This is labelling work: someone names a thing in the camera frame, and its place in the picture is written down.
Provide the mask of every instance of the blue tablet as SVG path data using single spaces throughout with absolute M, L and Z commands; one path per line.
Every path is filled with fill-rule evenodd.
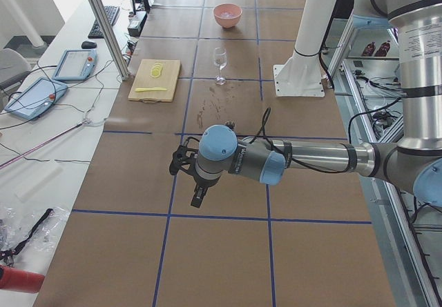
M 65 83 L 84 81 L 94 70 L 96 61 L 95 49 L 65 50 L 52 78 Z
M 51 108 L 67 89 L 65 83 L 40 77 L 17 98 L 9 101 L 5 111 L 24 119 L 34 119 Z

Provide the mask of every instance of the computer mouse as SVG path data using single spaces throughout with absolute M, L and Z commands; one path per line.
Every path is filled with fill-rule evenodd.
M 96 48 L 96 47 L 97 43 L 92 40 L 85 40 L 81 43 L 81 48 L 83 48 L 84 50 L 89 50 L 91 48 Z

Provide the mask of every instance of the wine glass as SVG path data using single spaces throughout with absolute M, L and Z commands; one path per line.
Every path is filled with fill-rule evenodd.
M 221 69 L 227 65 L 227 52 L 223 47 L 217 47 L 213 50 L 213 62 L 220 69 L 220 74 L 215 78 L 216 85 L 224 85 L 226 79 L 221 75 Z

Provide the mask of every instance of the lemon slice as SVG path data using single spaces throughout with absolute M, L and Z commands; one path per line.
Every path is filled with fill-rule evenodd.
M 161 76 L 161 72 L 163 70 L 163 65 L 160 62 L 156 62 L 153 64 L 151 68 L 151 77 L 152 78 L 158 78 Z

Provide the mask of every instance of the white pole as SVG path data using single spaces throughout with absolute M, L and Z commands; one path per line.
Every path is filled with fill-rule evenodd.
M 31 44 L 36 48 L 46 47 L 46 43 L 35 30 L 29 18 L 21 9 L 15 0 L 2 0 L 5 7 L 9 10 L 12 17 L 19 24 L 21 30 L 25 33 Z
M 277 97 L 324 97 L 318 52 L 336 0 L 307 0 L 293 55 L 273 66 Z

